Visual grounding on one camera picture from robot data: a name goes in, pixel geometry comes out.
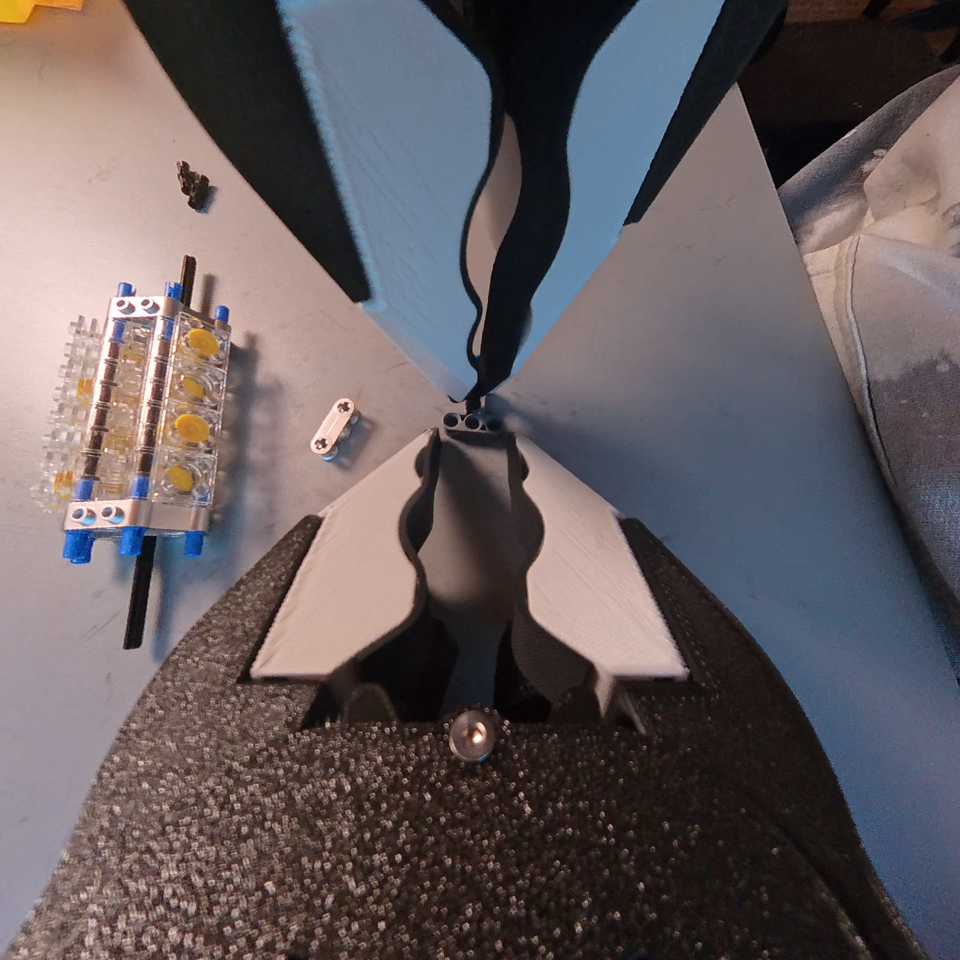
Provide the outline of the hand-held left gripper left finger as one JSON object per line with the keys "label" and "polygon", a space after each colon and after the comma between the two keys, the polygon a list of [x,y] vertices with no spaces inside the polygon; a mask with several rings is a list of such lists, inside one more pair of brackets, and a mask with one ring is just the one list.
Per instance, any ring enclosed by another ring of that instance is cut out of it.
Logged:
{"label": "hand-held left gripper left finger", "polygon": [[256,682],[375,683],[395,706],[441,706],[451,636],[428,609],[419,553],[442,443],[424,433],[330,504],[250,666]]}

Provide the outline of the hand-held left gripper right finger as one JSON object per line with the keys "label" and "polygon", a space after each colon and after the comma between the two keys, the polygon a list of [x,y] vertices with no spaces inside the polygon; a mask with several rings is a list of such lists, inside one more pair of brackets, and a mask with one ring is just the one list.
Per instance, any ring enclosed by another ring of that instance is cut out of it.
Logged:
{"label": "hand-held left gripper right finger", "polygon": [[523,678],[553,708],[606,714],[619,688],[690,678],[623,514],[529,438],[506,437],[522,562],[511,627]]}

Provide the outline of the small grey holed beam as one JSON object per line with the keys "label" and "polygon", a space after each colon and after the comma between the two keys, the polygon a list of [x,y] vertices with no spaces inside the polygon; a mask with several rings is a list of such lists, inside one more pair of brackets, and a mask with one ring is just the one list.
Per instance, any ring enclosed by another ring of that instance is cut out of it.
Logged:
{"label": "small grey holed beam", "polygon": [[330,461],[338,454],[360,418],[354,401],[343,397],[335,401],[310,441],[310,450]]}

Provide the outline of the small grey angled beam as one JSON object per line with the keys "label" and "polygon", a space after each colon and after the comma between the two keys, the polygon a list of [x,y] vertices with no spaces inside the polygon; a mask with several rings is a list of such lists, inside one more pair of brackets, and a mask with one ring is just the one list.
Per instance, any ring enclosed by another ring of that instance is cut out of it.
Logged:
{"label": "small grey angled beam", "polygon": [[471,445],[499,443],[508,432],[502,417],[484,409],[448,412],[441,426],[447,438]]}

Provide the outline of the transparent brick engine model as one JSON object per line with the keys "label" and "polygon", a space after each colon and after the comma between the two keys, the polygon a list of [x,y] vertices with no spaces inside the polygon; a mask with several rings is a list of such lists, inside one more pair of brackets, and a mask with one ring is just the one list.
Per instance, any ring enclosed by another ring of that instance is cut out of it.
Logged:
{"label": "transparent brick engine model", "polygon": [[103,321],[71,324],[32,490],[61,514],[72,565],[99,541],[135,558],[126,650],[142,643],[159,539],[200,557],[212,516],[232,330],[226,306],[192,308],[195,276],[186,255],[163,294],[122,282]]}

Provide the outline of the grey desk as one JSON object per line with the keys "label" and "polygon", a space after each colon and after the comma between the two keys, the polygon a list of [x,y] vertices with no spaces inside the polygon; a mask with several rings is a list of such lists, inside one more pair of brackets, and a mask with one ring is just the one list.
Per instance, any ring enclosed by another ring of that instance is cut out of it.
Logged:
{"label": "grey desk", "polygon": [[[119,2],[2,28],[2,948],[169,650],[300,518],[446,397],[222,155]],[[210,182],[191,209],[184,161]],[[200,559],[62,558],[31,498],[68,325],[198,258],[231,310],[236,462]],[[360,417],[334,459],[310,442]],[[816,728],[882,882],[958,958],[958,685],[806,270],[733,90],[502,393],[520,428],[653,533],[761,643]]]}

